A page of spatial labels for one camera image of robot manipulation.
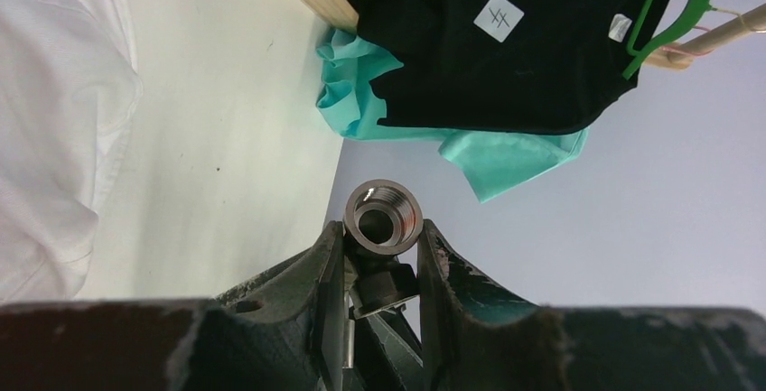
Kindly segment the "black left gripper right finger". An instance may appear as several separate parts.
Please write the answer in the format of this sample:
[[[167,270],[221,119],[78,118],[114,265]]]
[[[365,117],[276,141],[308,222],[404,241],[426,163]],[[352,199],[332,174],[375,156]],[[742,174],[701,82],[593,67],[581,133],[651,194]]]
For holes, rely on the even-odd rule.
[[[427,390],[762,390],[765,320],[740,308],[531,303],[418,239]]]

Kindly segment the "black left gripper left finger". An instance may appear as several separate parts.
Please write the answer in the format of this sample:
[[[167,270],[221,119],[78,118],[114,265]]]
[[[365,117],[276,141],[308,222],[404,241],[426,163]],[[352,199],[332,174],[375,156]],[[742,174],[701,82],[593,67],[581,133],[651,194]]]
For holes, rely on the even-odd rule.
[[[7,304],[4,390],[339,390],[343,227],[215,298]]]

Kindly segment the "silver angle valve fitting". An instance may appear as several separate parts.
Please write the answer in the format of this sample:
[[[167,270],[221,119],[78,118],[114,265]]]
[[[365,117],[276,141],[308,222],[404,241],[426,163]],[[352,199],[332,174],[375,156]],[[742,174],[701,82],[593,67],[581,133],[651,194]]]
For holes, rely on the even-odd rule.
[[[347,284],[356,319],[418,296],[416,272],[398,257],[416,246],[424,227],[412,192],[384,179],[362,183],[343,212]]]

